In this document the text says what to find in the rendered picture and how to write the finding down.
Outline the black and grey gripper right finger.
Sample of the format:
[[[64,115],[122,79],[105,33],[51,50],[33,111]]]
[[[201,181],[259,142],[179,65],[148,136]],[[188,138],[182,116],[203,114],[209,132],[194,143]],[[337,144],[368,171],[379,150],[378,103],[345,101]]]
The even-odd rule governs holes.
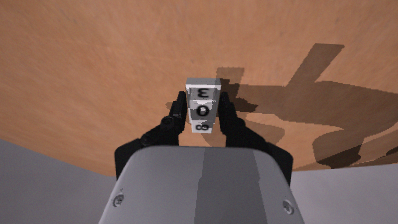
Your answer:
[[[279,164],[290,187],[293,157],[286,150],[270,143],[246,127],[245,121],[237,117],[234,103],[230,102],[228,93],[220,94],[218,115],[220,131],[226,136],[225,147],[253,148],[268,153]]]

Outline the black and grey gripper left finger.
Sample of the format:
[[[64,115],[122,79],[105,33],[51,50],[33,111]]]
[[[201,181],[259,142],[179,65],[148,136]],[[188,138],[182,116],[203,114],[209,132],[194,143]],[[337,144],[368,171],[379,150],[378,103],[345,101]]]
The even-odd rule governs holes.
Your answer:
[[[177,101],[173,101],[169,115],[162,118],[161,124],[144,133],[141,138],[130,141],[115,150],[114,158],[117,180],[135,151],[156,145],[179,146],[178,135],[184,131],[186,115],[186,92],[179,91]]]

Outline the white number cube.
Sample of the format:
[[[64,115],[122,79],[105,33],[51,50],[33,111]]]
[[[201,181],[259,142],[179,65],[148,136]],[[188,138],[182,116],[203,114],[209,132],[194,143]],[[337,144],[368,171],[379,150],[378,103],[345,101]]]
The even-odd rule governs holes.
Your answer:
[[[215,88],[191,88],[189,103],[191,118],[214,119],[217,104]]]
[[[212,133],[214,119],[191,118],[193,133]]]

